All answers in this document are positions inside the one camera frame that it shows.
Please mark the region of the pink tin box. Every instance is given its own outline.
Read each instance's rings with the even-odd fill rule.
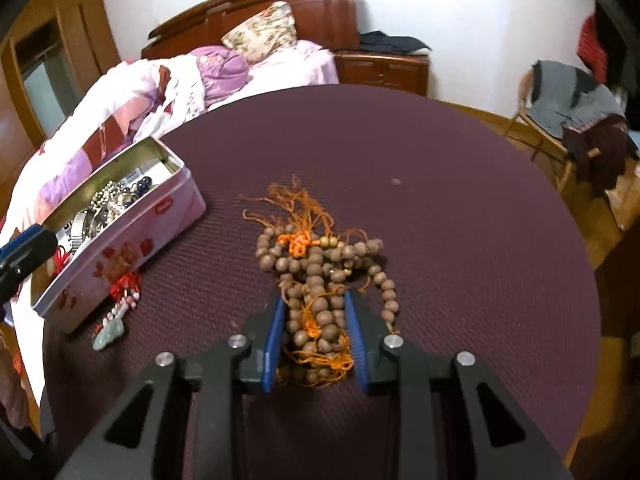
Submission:
[[[151,137],[129,146],[78,186],[42,223],[64,233],[108,182],[153,174],[153,186],[75,253],[52,278],[49,260],[33,273],[31,305],[67,333],[109,295],[111,285],[137,269],[203,215],[206,206],[191,172],[162,142]]]

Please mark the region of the blue gripper pad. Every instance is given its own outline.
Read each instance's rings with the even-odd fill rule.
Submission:
[[[276,370],[280,360],[280,346],[282,344],[282,330],[286,306],[282,298],[278,298],[275,312],[271,321],[271,328],[264,348],[264,373],[262,374],[262,389],[269,393],[276,382]]]
[[[10,254],[15,252],[23,243],[30,238],[33,238],[36,234],[42,231],[42,226],[34,224],[29,227],[25,232],[20,233],[14,240],[11,240],[4,247],[0,247],[0,262],[9,257]]]
[[[353,357],[353,370],[356,374],[356,381],[363,391],[366,392],[369,389],[367,351],[362,339],[362,330],[358,323],[358,316],[350,291],[347,291],[344,295],[344,317],[347,322],[347,332],[351,342],[351,356]]]

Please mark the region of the metal screw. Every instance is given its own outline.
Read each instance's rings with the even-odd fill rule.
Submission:
[[[171,352],[160,352],[156,356],[156,364],[158,366],[168,366],[174,362],[174,355]]]
[[[471,352],[460,352],[457,357],[457,361],[463,366],[473,366],[476,364],[476,356]]]
[[[242,334],[233,334],[227,343],[231,348],[242,348],[246,345],[246,337]]]
[[[388,348],[400,348],[404,344],[404,339],[398,334],[389,334],[385,336],[383,342]]]

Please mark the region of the wooden bead necklace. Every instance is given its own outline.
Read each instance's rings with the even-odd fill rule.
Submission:
[[[385,302],[382,318],[389,332],[399,312],[396,284],[376,257],[384,244],[362,229],[334,234],[334,219],[293,177],[291,186],[271,184],[268,197],[247,199],[277,205],[286,218],[242,212],[246,220],[264,226],[255,257],[262,272],[272,272],[288,307],[283,334],[281,383],[323,387],[346,377],[353,367],[344,316],[346,283],[365,274],[364,291],[373,281]],[[351,238],[359,241],[351,244]]]

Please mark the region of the maroon tablecloth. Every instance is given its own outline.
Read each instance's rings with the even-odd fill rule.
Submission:
[[[238,195],[263,196],[292,173],[338,229],[385,241],[402,334],[429,351],[482,356],[568,450],[596,371],[596,287],[566,207],[508,142],[440,102],[347,85],[245,99],[163,140],[208,211],[143,269],[140,307],[116,344],[94,352],[90,323],[71,337],[46,325],[46,384],[66,452],[159,351],[204,351],[262,308],[272,281],[258,272],[259,226],[242,219]],[[382,307],[375,291],[369,301]],[[247,417],[252,478],[380,478],[387,413],[386,399],[354,381],[261,397]]]

